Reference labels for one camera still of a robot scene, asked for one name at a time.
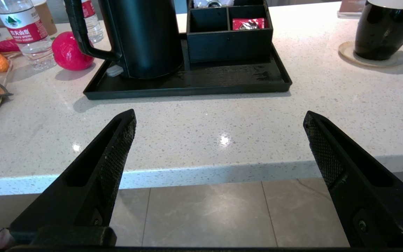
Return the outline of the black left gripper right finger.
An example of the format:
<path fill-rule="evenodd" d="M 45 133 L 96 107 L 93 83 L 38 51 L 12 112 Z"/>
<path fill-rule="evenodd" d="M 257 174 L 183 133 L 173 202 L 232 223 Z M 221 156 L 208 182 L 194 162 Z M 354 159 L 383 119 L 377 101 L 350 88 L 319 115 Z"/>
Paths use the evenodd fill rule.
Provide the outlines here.
<path fill-rule="evenodd" d="M 351 247 L 403 247 L 403 182 L 328 118 L 303 128 Z"/>

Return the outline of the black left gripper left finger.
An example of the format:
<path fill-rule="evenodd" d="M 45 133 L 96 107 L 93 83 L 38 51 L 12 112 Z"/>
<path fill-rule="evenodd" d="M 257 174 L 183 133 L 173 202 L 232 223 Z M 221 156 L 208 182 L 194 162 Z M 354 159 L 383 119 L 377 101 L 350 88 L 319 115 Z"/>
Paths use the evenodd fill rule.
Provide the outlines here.
<path fill-rule="evenodd" d="M 109 224 L 135 129 L 134 110 L 115 116 L 12 222 L 10 231 Z"/>

